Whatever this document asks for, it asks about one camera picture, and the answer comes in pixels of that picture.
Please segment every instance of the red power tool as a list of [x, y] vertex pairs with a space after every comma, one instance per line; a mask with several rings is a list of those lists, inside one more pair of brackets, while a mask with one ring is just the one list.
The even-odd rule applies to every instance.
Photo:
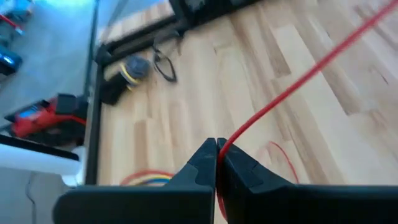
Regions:
[[59, 94], [4, 117], [13, 124], [8, 132], [48, 146], [82, 144], [86, 129], [88, 103], [83, 97]]

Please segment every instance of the colored wires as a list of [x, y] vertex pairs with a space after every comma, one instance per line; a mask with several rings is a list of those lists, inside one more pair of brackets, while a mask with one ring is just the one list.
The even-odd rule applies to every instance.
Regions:
[[145, 170], [131, 174], [124, 178], [120, 185], [134, 186], [161, 186], [167, 184], [173, 177], [173, 174], [159, 170]]
[[[226, 153], [228, 152], [229, 147], [237, 140], [240, 135], [242, 135], [248, 128], [250, 128], [257, 120], [262, 118], [265, 114], [267, 114], [270, 110], [275, 108], [279, 103], [283, 102], [288, 96], [302, 87], [306, 82], [308, 82], [311, 78], [313, 78], [316, 74], [318, 74], [322, 69], [324, 69], [332, 60], [334, 60], [340, 53], [346, 50], [350, 45], [355, 43], [367, 30], [375, 26], [385, 15], [387, 15], [390, 11], [393, 10], [398, 4], [398, 0], [392, 0], [388, 5], [382, 8], [375, 16], [367, 20], [361, 27], [359, 27], [356, 31], [354, 31], [351, 35], [347, 37], [341, 44], [336, 46], [326, 57], [321, 59], [318, 63], [316, 63], [306, 74], [304, 74], [301, 78], [299, 78], [293, 85], [288, 87], [284, 92], [282, 92], [279, 96], [274, 98], [268, 105], [263, 107], [260, 111], [258, 111], [254, 116], [252, 116], [246, 123], [244, 123], [232, 136], [227, 140], [217, 158], [217, 167], [221, 167], [221, 164], [225, 158]], [[218, 169], [217, 176], [220, 176], [220, 170]], [[226, 219], [226, 212], [224, 208], [223, 199], [220, 192], [220, 180], [217, 181], [217, 198], [218, 203], [220, 205], [221, 213]]]

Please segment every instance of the gray floor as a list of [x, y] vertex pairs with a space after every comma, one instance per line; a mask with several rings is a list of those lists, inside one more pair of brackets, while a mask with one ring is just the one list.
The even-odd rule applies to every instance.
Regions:
[[[33, 18], [24, 26], [11, 49], [24, 64], [17, 74], [0, 86], [2, 117], [37, 100], [57, 93], [83, 93], [86, 58], [94, 0], [36, 0]], [[143, 10], [159, 0], [129, 1], [119, 19]], [[99, 28], [107, 23], [117, 1], [101, 0]], [[32, 223], [32, 204], [25, 195], [30, 172], [0, 168], [0, 223]], [[31, 194], [37, 204], [37, 223], [52, 223], [51, 209], [68, 188], [57, 175], [35, 175]]]

